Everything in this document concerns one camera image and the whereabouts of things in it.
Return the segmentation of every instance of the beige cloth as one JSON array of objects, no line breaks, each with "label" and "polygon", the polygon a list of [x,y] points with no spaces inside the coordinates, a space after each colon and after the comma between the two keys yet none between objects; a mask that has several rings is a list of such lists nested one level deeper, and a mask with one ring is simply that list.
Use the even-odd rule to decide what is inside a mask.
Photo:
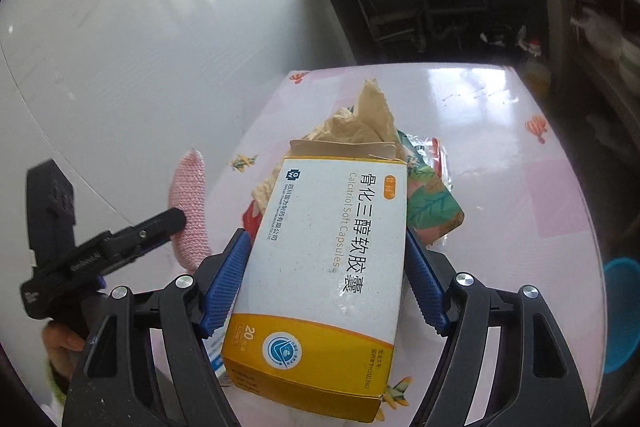
[{"label": "beige cloth", "polygon": [[[365,80],[353,112],[344,107],[340,108],[302,139],[338,143],[393,142],[396,144],[396,157],[404,161],[404,148],[398,139],[394,116],[375,78]],[[278,162],[271,176],[255,187],[251,193],[261,214],[264,214],[267,208],[283,160],[284,158]]]}]

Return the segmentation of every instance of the pink knitted object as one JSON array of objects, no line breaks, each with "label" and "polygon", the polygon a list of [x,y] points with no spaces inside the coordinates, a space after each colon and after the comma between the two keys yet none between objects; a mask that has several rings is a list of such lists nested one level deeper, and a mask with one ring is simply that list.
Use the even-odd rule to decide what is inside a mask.
[{"label": "pink knitted object", "polygon": [[178,263],[192,273],[211,255],[204,219],[206,187],[204,160],[192,149],[180,160],[169,189],[169,207],[180,208],[187,216],[185,229],[171,237],[174,255]]}]

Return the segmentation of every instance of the pink tablecloth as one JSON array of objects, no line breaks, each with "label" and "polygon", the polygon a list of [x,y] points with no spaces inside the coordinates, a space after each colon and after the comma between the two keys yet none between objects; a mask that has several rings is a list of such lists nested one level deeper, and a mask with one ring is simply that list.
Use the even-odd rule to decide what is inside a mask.
[{"label": "pink tablecloth", "polygon": [[[452,193],[465,221],[436,246],[457,270],[487,286],[543,293],[571,349],[590,407],[600,388],[606,341],[604,279],[580,187],[558,138],[511,68],[472,64],[388,64],[288,75],[230,158],[207,197],[207,232],[222,251],[250,192],[286,152],[339,107],[353,105],[366,78],[386,94],[396,126],[434,136],[449,155]],[[491,389],[498,331],[490,331],[469,420]],[[411,377],[407,407],[383,405],[384,425],[406,426],[424,395],[444,341],[425,325],[404,285],[389,385]],[[344,425],[235,388],[227,396],[244,427]]]}]

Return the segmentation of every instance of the bottle with red cap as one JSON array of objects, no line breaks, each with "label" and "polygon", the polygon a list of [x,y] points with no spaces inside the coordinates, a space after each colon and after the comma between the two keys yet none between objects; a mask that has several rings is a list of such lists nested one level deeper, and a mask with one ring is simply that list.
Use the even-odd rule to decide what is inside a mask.
[{"label": "bottle with red cap", "polygon": [[518,68],[518,74],[536,100],[545,100],[551,89],[551,70],[537,38],[524,44],[527,57]]}]

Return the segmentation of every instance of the metal rivet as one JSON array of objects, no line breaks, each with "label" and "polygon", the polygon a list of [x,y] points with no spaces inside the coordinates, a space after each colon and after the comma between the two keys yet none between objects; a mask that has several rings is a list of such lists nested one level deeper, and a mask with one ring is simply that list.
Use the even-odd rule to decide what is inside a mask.
[{"label": "metal rivet", "polygon": [[456,282],[460,284],[460,286],[471,286],[474,283],[474,278],[468,273],[459,273],[456,275]]},{"label": "metal rivet", "polygon": [[127,294],[126,286],[117,286],[111,292],[111,297],[114,299],[122,299]]},{"label": "metal rivet", "polygon": [[538,295],[540,295],[538,288],[531,285],[524,286],[524,288],[522,289],[522,293],[524,293],[525,297],[529,297],[529,299],[535,299]]},{"label": "metal rivet", "polygon": [[188,288],[193,284],[193,277],[191,275],[180,275],[178,279],[175,280],[175,285],[178,288]]}]

